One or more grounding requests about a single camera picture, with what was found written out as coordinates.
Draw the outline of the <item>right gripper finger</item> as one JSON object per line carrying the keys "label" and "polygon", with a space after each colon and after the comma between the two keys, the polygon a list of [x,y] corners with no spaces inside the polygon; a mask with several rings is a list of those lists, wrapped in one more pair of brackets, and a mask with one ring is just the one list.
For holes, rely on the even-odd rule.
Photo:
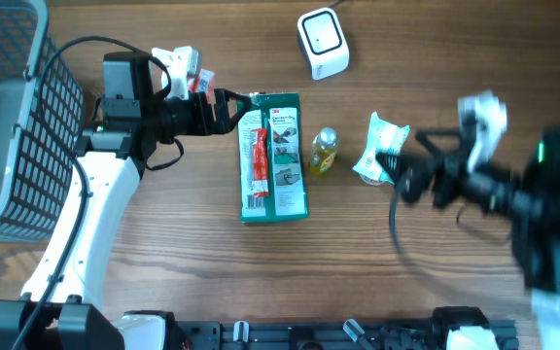
{"label": "right gripper finger", "polygon": [[458,147],[452,150],[452,153],[460,153],[469,147],[469,139],[464,136],[460,128],[431,128],[431,129],[418,129],[415,134],[415,140],[422,145],[429,154],[432,156],[441,156],[445,151],[437,147],[431,140],[431,137],[436,138],[456,138],[458,140]]}
{"label": "right gripper finger", "polygon": [[425,157],[379,152],[375,159],[393,181],[396,192],[408,204],[417,202],[431,183],[431,164]]}

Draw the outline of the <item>red snack stick packet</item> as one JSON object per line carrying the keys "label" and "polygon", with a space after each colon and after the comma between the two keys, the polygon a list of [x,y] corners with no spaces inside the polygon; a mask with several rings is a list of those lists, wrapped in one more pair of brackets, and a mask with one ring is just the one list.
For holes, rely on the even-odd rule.
{"label": "red snack stick packet", "polygon": [[266,197],[269,195],[267,129],[253,129],[252,137],[252,190],[254,197]]}

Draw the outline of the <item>teal wet wipes pack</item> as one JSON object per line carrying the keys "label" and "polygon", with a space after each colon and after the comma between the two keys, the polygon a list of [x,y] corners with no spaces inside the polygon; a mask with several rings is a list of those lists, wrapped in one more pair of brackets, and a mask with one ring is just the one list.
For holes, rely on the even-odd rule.
{"label": "teal wet wipes pack", "polygon": [[380,119],[378,114],[373,112],[370,115],[365,150],[353,166],[353,170],[370,179],[392,183],[388,174],[376,161],[375,156],[379,152],[398,155],[409,133],[409,125],[397,126]]}

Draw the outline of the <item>green 3M gloves package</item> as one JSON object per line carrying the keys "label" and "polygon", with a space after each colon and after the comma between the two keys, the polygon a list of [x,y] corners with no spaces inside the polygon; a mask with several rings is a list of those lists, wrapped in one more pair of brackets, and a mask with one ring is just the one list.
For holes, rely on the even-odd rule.
{"label": "green 3M gloves package", "polygon": [[[299,95],[249,95],[252,108],[238,123],[240,220],[243,223],[277,223],[308,217],[300,146]],[[268,189],[266,197],[252,190],[252,130],[267,129]]]}

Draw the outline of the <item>yellow liquid soap bottle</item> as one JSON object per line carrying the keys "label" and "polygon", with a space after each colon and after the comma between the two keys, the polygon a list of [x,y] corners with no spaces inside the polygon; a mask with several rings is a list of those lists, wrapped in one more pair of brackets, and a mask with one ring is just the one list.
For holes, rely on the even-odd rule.
{"label": "yellow liquid soap bottle", "polygon": [[326,173],[333,165],[339,149],[336,130],[324,127],[316,135],[312,143],[310,170],[315,175]]}

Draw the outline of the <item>green round can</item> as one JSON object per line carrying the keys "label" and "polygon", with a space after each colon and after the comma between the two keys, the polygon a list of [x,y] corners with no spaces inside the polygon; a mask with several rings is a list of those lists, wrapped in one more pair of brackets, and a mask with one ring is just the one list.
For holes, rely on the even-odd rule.
{"label": "green round can", "polygon": [[380,181],[380,180],[373,180],[373,179],[370,179],[369,177],[367,177],[367,176],[365,176],[365,175],[362,175],[362,174],[360,174],[360,178],[361,178],[362,181],[365,182],[367,185],[375,186],[375,187],[378,187],[378,186],[381,186],[381,185],[384,185],[384,184],[387,183],[386,181]]}

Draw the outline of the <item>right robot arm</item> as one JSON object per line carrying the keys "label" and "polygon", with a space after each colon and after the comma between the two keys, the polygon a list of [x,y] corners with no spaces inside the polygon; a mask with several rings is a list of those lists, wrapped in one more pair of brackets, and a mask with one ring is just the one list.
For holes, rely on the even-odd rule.
{"label": "right robot arm", "polygon": [[416,135],[422,157],[379,151],[399,200],[416,202],[425,190],[437,208],[462,197],[485,214],[511,222],[511,251],[531,292],[542,343],[560,348],[560,125],[547,128],[522,174],[481,160],[471,164],[476,131],[427,129]]}

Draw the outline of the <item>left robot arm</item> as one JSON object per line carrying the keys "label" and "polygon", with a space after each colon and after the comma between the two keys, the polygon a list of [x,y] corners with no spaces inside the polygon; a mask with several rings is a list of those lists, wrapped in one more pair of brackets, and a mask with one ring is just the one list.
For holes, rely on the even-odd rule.
{"label": "left robot arm", "polygon": [[87,125],[70,153],[72,169],[42,261],[16,300],[0,300],[0,349],[190,349],[170,312],[133,310],[119,320],[100,310],[106,267],[123,211],[158,144],[223,135],[251,99],[218,88],[212,95],[154,90],[158,59],[141,51],[103,59],[103,118]]}

